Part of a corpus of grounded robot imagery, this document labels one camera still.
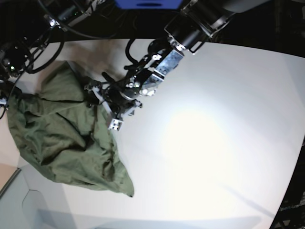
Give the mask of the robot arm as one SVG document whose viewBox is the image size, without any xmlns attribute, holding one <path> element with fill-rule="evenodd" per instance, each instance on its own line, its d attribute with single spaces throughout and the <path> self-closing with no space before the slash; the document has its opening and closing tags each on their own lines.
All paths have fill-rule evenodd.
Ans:
<svg viewBox="0 0 305 229">
<path fill-rule="evenodd" d="M 183 59 L 184 52 L 195 54 L 194 46 L 201 48 L 227 26 L 233 14 L 212 0 L 189 1 L 165 26 L 167 37 L 153 40 L 139 61 L 130 54 L 134 39 L 128 41 L 125 55 L 131 65 L 124 67 L 127 74 L 122 79 L 116 81 L 103 72 L 106 81 L 92 80 L 85 90 L 108 105 L 114 119 L 133 115 L 136 108 L 142 108 L 138 97 L 153 96 L 165 76 Z"/>
<path fill-rule="evenodd" d="M 34 70 L 34 62 L 63 22 L 90 15 L 100 0 L 2 0 L 0 2 L 0 106 L 8 106 L 6 82 Z"/>
</svg>

